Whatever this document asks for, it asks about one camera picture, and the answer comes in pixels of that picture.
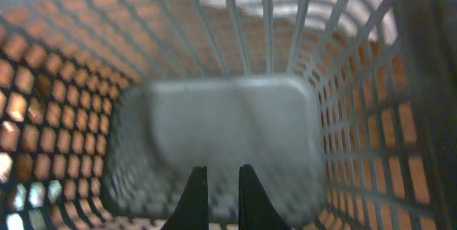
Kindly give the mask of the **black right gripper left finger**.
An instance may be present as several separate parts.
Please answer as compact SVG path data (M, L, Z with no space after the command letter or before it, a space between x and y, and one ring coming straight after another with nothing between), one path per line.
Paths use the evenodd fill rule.
M207 168L196 166L186 182L174 212L161 230L208 230Z

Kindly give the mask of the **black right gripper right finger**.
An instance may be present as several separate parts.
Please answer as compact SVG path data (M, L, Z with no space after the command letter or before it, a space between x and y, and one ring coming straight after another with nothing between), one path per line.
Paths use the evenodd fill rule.
M273 207L253 167L244 164L238 178L238 228L240 230L288 229Z

